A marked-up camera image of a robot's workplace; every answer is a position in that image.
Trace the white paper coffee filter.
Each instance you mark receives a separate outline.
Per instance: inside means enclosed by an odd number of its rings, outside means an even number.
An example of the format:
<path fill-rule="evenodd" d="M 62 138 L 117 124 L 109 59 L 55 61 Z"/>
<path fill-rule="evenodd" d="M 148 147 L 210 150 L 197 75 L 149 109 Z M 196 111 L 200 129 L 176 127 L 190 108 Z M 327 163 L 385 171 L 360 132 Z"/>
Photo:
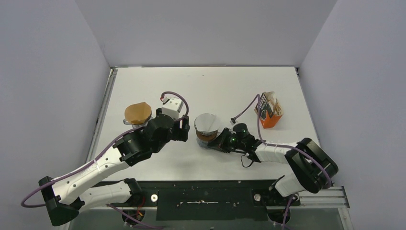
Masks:
<path fill-rule="evenodd" d="M 210 135 L 217 132 L 220 125 L 219 117 L 211 113 L 200 114 L 194 120 L 195 130 L 203 135 Z"/>

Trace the orange black coffee filter box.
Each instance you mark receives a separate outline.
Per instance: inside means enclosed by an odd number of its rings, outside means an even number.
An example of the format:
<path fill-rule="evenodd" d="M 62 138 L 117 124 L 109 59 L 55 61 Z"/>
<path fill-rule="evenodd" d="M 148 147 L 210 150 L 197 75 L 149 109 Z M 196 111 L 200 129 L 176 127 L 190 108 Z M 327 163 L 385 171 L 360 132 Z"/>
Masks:
<path fill-rule="evenodd" d="M 265 129 L 275 127 L 284 114 L 274 91 L 263 92 L 254 111 L 259 115 L 259 121 Z"/>

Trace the clear glass pitcher with handle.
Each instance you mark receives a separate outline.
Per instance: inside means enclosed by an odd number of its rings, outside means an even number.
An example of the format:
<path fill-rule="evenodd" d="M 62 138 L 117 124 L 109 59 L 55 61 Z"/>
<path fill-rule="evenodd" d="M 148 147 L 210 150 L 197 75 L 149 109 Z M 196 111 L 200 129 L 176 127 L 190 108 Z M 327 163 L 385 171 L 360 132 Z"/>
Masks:
<path fill-rule="evenodd" d="M 197 144 L 204 149 L 213 149 L 214 147 L 211 145 L 211 143 L 214 141 L 214 139 L 212 140 L 201 140 L 199 138 L 196 139 Z"/>

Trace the brown paper coffee filter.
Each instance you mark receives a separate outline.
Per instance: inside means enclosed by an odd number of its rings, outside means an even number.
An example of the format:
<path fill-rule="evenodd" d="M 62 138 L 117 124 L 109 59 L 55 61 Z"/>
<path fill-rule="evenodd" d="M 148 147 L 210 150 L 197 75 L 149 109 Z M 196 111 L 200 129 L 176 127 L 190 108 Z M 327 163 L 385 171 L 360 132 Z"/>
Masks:
<path fill-rule="evenodd" d="M 145 120 L 152 115 L 152 109 L 146 102 L 136 103 L 128 106 L 124 111 L 124 118 L 129 122 Z"/>

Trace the clear plastic coffee dripper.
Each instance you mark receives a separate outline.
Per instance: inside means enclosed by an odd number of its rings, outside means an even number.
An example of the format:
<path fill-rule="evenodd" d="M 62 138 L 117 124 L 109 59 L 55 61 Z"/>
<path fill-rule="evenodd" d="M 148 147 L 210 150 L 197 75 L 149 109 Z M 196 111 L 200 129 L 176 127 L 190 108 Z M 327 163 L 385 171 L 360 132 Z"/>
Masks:
<path fill-rule="evenodd" d="M 128 125 L 131 126 L 132 128 L 138 128 L 138 127 L 144 127 L 148 124 L 148 122 L 152 119 L 153 117 L 148 117 L 145 120 L 136 120 L 135 123 L 134 122 L 129 122 L 126 119 L 123 119 L 123 124 L 124 125 Z"/>

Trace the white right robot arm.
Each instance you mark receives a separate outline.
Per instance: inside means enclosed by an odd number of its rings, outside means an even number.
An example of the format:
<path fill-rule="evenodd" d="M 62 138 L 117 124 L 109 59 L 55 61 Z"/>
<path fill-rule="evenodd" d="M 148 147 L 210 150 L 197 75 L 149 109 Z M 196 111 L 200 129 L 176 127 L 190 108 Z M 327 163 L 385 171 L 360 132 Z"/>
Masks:
<path fill-rule="evenodd" d="M 240 123 L 223 131 L 207 146 L 220 152 L 240 152 L 253 162 L 287 164 L 292 174 L 283 175 L 271 185 L 282 197 L 308 191 L 316 194 L 332 185 L 338 173 L 337 164 L 310 138 L 294 143 L 265 143 L 255 138 L 246 124 Z"/>

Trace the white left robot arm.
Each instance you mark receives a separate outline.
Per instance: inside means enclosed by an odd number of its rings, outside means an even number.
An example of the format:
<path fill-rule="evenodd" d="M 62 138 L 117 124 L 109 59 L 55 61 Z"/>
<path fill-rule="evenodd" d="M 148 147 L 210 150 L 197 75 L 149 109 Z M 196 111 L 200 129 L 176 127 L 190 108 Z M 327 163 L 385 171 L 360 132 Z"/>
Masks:
<path fill-rule="evenodd" d="M 94 160 L 64 176 L 39 181 L 52 226 L 72 221 L 88 209 L 109 205 L 139 205 L 143 191 L 134 178 L 103 184 L 112 174 L 151 158 L 170 141 L 187 141 L 189 117 L 173 119 L 157 109 L 146 126 L 131 129 L 107 146 Z"/>

